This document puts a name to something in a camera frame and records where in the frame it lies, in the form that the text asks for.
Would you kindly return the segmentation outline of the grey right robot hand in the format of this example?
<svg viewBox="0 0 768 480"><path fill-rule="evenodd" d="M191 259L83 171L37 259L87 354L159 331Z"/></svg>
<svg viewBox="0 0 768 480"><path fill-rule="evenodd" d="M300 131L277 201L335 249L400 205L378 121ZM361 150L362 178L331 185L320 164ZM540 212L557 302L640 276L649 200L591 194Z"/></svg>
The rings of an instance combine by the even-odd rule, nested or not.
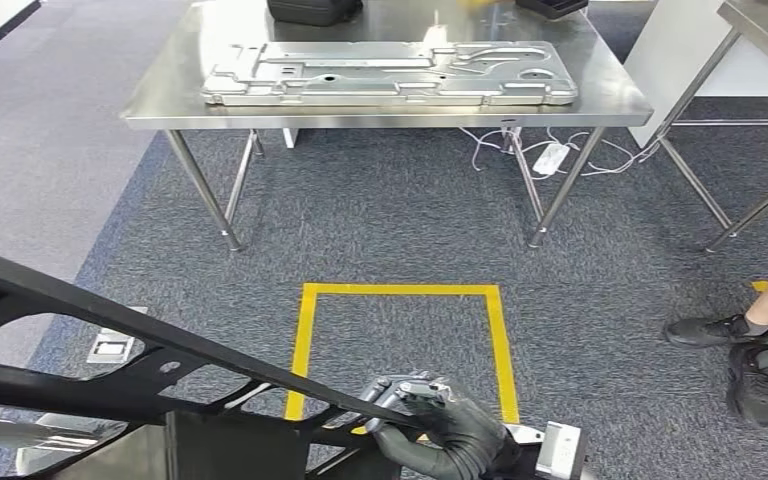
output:
<svg viewBox="0 0 768 480"><path fill-rule="evenodd" d="M366 430L399 466L433 479L486 479L517 470L520 447L508 428L447 377L428 371L378 376L359 398L383 408L402 404L432 442L411 440L380 418L369 420Z"/></svg>

